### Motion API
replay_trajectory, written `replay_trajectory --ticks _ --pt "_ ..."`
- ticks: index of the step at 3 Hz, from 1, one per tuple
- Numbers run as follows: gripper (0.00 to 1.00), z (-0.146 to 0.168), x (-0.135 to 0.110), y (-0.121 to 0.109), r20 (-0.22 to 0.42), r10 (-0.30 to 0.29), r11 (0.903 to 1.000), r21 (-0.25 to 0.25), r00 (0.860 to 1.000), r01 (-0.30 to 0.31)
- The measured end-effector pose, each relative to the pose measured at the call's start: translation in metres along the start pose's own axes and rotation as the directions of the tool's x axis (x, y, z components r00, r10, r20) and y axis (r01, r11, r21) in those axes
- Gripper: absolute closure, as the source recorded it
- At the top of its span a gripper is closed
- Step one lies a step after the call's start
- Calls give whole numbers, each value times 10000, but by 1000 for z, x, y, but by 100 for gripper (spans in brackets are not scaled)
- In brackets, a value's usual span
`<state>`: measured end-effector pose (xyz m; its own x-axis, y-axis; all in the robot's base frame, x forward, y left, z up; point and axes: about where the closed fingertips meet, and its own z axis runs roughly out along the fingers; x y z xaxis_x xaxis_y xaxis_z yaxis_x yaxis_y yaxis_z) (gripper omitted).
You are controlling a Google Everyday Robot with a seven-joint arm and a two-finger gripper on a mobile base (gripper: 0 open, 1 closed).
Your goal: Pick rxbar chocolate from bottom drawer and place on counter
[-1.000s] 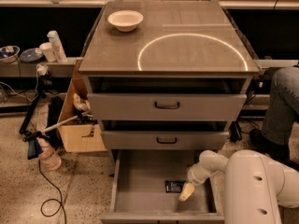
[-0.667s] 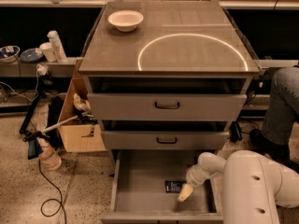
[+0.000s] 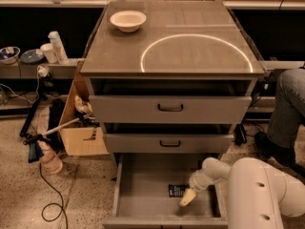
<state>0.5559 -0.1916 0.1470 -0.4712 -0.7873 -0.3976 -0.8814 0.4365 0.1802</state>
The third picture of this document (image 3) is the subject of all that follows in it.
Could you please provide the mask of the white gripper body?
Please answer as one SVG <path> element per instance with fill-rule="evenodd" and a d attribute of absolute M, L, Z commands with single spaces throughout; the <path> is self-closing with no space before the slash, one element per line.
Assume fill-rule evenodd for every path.
<path fill-rule="evenodd" d="M 206 190 L 210 185 L 213 185 L 213 179 L 206 175 L 203 170 L 197 170 L 191 174 L 189 179 L 190 187 L 197 193 Z"/>

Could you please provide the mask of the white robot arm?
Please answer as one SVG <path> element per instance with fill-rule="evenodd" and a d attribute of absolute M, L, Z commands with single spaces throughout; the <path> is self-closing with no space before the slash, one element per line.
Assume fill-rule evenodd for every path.
<path fill-rule="evenodd" d="M 180 205 L 215 185 L 228 183 L 228 229 L 284 229 L 282 218 L 305 214 L 305 185 L 268 163 L 244 157 L 232 166 L 213 157 L 191 174 Z"/>

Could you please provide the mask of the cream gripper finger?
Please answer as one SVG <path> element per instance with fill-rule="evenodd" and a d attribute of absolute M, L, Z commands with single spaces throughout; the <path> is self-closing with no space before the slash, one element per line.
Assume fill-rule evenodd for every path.
<path fill-rule="evenodd" d="M 192 188 L 188 188 L 185 191 L 182 199 L 180 200 L 179 205 L 181 207 L 185 207 L 188 204 L 190 204 L 194 200 L 195 197 L 196 197 L 196 191 Z"/>

